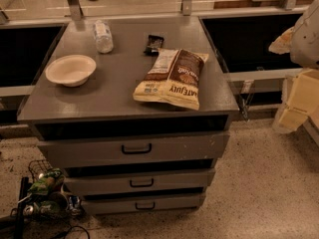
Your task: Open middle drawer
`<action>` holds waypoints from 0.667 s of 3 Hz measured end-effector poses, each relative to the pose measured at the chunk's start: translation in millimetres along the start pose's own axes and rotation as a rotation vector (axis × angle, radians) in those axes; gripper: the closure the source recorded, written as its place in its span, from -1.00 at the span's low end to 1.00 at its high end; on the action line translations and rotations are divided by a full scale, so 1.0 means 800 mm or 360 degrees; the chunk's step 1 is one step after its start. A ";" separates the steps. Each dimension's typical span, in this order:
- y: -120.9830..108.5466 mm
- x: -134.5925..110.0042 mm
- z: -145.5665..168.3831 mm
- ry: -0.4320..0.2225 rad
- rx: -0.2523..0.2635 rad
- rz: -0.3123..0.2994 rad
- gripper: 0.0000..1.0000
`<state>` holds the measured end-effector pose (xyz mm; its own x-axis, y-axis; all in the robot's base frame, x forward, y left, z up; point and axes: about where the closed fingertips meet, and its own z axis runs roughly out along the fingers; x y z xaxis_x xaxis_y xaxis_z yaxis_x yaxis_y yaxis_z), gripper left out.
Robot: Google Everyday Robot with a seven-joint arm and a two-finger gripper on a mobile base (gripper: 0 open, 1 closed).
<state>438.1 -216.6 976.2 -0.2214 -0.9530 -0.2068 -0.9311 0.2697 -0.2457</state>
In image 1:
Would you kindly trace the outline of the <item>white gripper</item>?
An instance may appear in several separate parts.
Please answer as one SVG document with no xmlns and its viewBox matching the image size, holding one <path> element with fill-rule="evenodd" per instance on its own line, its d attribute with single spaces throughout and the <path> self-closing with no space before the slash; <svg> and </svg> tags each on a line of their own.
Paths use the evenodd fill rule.
<svg viewBox="0 0 319 239">
<path fill-rule="evenodd" d="M 279 55 L 289 53 L 293 30 L 291 27 L 284 31 L 268 50 Z M 296 76 L 287 76 L 283 81 L 281 100 L 272 126 L 278 133 L 296 131 L 319 107 L 319 71 L 306 68 Z"/>
</svg>

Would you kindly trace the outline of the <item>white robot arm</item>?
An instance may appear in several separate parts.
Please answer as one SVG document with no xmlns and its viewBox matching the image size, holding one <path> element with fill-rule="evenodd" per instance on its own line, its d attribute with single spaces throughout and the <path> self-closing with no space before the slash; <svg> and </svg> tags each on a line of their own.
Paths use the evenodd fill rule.
<svg viewBox="0 0 319 239">
<path fill-rule="evenodd" d="M 295 25 L 273 41 L 268 51 L 289 54 L 302 70 L 283 82 L 282 104 L 273 128 L 279 133 L 296 131 L 319 107 L 319 0 L 314 0 Z"/>
</svg>

